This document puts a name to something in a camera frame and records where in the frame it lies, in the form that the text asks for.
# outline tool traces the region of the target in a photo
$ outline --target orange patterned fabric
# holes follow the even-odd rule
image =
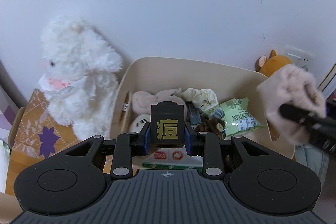
[[[49,115],[47,106],[48,101],[44,98],[43,93],[38,89],[34,90],[16,133],[14,151],[23,152],[30,157],[44,160],[46,157],[52,156],[79,142],[71,127],[60,126],[55,122]],[[54,148],[54,152],[45,154],[42,152],[44,139],[41,135],[51,131],[53,140],[56,142],[48,144],[50,147],[47,149],[48,151],[53,151]]]

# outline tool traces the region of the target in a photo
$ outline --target wall socket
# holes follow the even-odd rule
[[[295,66],[303,68],[306,71],[309,71],[309,67],[314,59],[312,54],[290,46],[286,46],[283,55],[292,60]]]

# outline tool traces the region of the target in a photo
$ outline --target plush toy ear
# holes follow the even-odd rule
[[[264,55],[264,56],[262,56],[262,57],[259,58],[258,65],[259,65],[260,68],[263,67],[263,65],[265,64],[266,60],[267,60],[266,55]]]
[[[84,31],[82,35],[84,37],[82,54],[90,70],[117,72],[121,69],[121,56],[100,34],[90,29]]]
[[[273,50],[271,51],[271,54],[269,55],[269,58],[275,57],[275,56],[277,56],[277,55],[278,55],[277,52],[275,51],[275,49],[273,49]]]

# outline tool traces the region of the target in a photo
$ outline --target white plush lamb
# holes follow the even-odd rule
[[[42,32],[47,71],[39,81],[58,124],[72,125],[79,140],[109,138],[122,58],[84,20],[59,17]]]

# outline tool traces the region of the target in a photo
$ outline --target brown plush toy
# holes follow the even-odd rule
[[[270,77],[278,69],[281,69],[283,66],[288,64],[293,64],[293,62],[287,56],[277,55],[275,50],[271,51],[269,59],[267,59],[266,55],[264,55],[260,57],[258,61],[258,65],[260,67],[259,72],[267,77]]]
[[[210,120],[205,118],[201,124],[196,126],[194,129],[195,132],[211,132],[218,136],[219,139],[222,138],[222,134],[225,128],[225,122],[216,118],[212,117]]]

